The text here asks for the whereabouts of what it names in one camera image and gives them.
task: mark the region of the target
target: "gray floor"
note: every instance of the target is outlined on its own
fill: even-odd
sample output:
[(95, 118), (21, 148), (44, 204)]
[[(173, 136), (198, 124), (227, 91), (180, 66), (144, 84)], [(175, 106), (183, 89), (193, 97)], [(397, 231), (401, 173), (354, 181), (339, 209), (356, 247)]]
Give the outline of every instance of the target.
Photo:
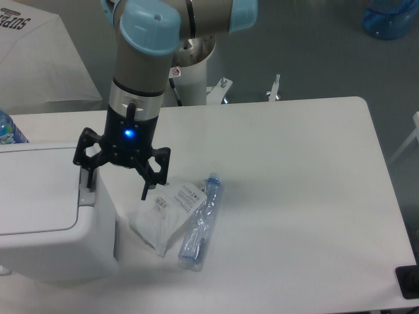
[[(113, 32), (100, 1), (19, 0), (61, 15), (90, 75), (107, 100), (115, 66)], [(369, 104), (388, 158), (414, 129), (419, 111), (419, 17), (395, 41), (368, 36), (362, 0), (260, 0), (252, 29), (220, 35), (209, 83), (234, 81), (232, 102), (263, 101), (276, 73), (284, 100), (360, 96)], [(419, 153), (390, 168), (407, 225), (419, 229)]]

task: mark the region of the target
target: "clear plastic bottle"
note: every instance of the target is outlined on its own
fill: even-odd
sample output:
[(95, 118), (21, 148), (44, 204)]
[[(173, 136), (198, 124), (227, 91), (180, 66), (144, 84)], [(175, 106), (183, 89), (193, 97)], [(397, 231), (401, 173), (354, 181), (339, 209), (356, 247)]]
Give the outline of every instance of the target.
[(0, 109), (0, 144), (27, 142), (25, 135), (14, 124), (12, 118)]
[(370, 0), (362, 24), (379, 39), (402, 37), (419, 9), (419, 0)]
[(198, 266), (199, 269), (208, 247), (222, 193), (217, 174), (209, 176), (203, 192), (207, 200), (193, 213), (179, 252), (179, 260), (186, 268)]

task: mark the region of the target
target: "white stand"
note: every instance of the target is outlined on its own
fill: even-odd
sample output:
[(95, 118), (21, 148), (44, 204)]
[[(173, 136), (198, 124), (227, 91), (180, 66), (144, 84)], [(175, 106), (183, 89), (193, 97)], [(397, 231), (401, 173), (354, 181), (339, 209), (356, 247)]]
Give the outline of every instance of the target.
[(413, 116), (416, 128), (410, 135), (403, 141), (400, 147), (393, 153), (389, 159), (389, 166), (392, 165), (396, 160), (400, 158), (408, 149), (415, 149), (419, 144), (419, 112)]

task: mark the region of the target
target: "bottle label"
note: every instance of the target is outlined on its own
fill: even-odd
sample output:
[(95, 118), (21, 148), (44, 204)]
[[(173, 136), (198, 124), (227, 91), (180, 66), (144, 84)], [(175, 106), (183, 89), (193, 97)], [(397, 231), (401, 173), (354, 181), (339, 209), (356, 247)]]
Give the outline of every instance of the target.
[(0, 145), (2, 144), (15, 144), (15, 140), (13, 139), (13, 133), (8, 133), (0, 136)]

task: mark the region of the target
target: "black cable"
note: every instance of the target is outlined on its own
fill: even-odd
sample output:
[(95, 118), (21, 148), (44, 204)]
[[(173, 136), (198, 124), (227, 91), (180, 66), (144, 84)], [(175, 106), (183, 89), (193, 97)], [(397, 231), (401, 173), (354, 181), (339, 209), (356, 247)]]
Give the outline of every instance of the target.
[(175, 82), (174, 82), (174, 80), (173, 80), (172, 78), (169, 78), (169, 84), (170, 84), (170, 87), (171, 87), (171, 88), (172, 88), (172, 90), (173, 90), (173, 93), (175, 94), (175, 98), (176, 98), (176, 101), (177, 101), (177, 105), (178, 105), (179, 107), (182, 107), (182, 106), (183, 106), (183, 104), (182, 104), (181, 98), (179, 97), (179, 94), (177, 93), (176, 86), (175, 86)]
[(186, 0), (186, 8), (188, 9), (189, 26), (191, 27), (191, 38), (196, 37), (195, 14), (192, 0)]

